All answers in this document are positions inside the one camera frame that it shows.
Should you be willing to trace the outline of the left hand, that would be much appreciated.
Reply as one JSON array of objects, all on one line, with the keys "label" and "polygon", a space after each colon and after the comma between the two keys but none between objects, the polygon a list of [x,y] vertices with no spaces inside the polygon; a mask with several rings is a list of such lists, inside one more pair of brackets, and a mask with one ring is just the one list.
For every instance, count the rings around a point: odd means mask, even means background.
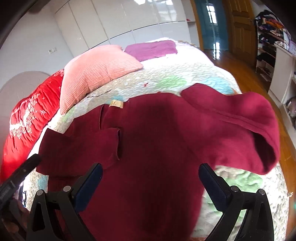
[{"label": "left hand", "polygon": [[1,209],[1,240],[26,240],[30,212],[12,198]]}]

